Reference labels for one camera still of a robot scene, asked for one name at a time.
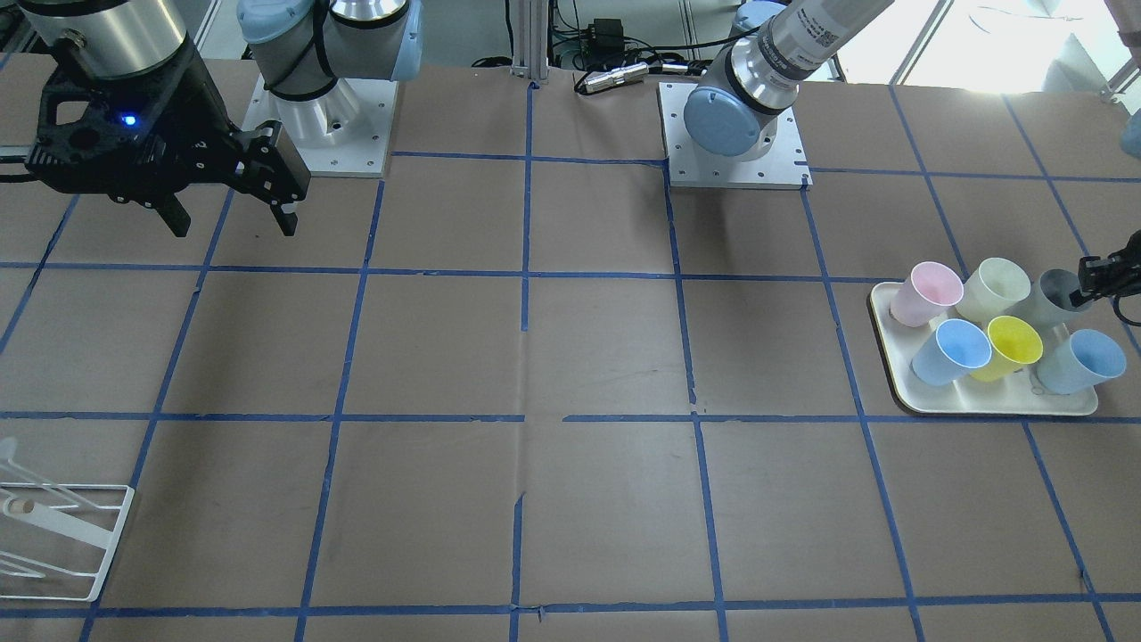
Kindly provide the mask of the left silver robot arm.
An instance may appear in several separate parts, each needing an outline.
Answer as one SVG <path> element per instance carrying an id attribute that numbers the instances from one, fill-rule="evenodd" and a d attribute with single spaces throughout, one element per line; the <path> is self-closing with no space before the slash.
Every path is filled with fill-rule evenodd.
<path id="1" fill-rule="evenodd" d="M 799 86 L 895 1 L 791 1 L 779 13 L 726 40 L 682 109 L 685 131 L 702 151 L 744 159 L 763 130 L 790 109 Z M 1138 67 L 1138 1 L 1104 1 L 1120 43 Z M 1108 298 L 1125 324 L 1120 298 L 1138 295 L 1138 231 L 1124 249 L 1079 261 L 1073 304 Z"/>

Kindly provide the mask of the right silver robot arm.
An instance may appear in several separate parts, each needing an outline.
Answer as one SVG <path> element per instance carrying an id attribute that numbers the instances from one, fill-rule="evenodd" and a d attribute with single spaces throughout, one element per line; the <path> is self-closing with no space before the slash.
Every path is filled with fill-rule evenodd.
<path id="1" fill-rule="evenodd" d="M 189 185 L 227 185 L 294 235 L 311 172 L 302 147 L 342 143 L 362 119 L 354 78 L 407 81 L 423 59 L 419 1 L 241 1 L 236 16 L 275 116 L 229 117 L 171 1 L 21 1 L 56 68 L 37 137 L 3 182 L 102 194 L 157 212 L 175 236 Z"/>

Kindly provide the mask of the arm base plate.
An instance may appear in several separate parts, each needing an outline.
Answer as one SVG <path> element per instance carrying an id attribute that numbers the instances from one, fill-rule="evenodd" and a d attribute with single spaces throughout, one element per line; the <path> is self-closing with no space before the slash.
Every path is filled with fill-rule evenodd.
<path id="1" fill-rule="evenodd" d="M 285 101 L 258 78 L 243 129 L 278 120 L 314 177 L 383 178 L 399 82 L 340 78 L 330 94 Z"/>
<path id="2" fill-rule="evenodd" d="M 667 151 L 669 182 L 677 187 L 775 190 L 812 186 L 798 117 L 791 107 L 766 127 L 754 149 L 742 157 L 725 157 L 702 149 L 685 129 L 682 109 L 694 88 L 694 84 L 659 83 L 661 135 Z"/>

